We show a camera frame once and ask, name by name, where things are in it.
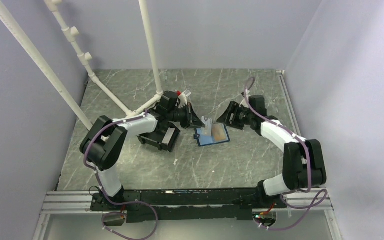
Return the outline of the white credit card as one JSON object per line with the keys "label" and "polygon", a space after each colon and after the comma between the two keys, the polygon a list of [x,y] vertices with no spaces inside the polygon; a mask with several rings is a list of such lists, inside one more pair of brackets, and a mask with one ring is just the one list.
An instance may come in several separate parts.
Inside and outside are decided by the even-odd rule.
{"label": "white credit card", "polygon": [[201,134],[204,136],[212,135],[213,120],[211,118],[202,116],[201,121],[204,126],[201,128]]}

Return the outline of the blue leather card holder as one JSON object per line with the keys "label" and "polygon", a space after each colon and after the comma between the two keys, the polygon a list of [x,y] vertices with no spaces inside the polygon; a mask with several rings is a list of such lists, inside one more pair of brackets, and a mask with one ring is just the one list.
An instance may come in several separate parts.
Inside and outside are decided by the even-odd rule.
{"label": "blue leather card holder", "polygon": [[211,135],[204,135],[202,134],[201,128],[196,128],[193,139],[196,140],[199,147],[228,143],[231,141],[226,125],[222,123],[212,125]]}

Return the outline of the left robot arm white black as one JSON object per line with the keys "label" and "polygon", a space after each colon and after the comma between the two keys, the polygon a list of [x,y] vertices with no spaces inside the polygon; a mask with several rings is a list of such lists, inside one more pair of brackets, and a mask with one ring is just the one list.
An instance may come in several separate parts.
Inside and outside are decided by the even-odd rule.
{"label": "left robot arm white black", "polygon": [[172,152],[183,129],[203,128],[205,124],[196,115],[192,104],[183,94],[165,91],[155,106],[144,112],[122,119],[100,116],[83,139],[79,150],[84,165],[93,170],[104,204],[111,210],[124,203],[124,187],[116,171],[125,141],[138,138],[143,145],[159,151]]}

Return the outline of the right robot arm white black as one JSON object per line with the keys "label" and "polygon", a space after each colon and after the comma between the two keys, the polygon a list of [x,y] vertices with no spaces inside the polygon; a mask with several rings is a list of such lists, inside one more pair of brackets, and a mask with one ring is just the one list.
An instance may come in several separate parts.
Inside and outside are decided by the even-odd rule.
{"label": "right robot arm white black", "polygon": [[269,207],[275,201],[275,196],[326,183],[327,172],[321,143],[296,135],[276,117],[269,116],[262,95],[250,96],[248,106],[231,101],[217,122],[239,130],[250,126],[282,151],[281,174],[262,180],[257,185],[255,200],[260,207]]}

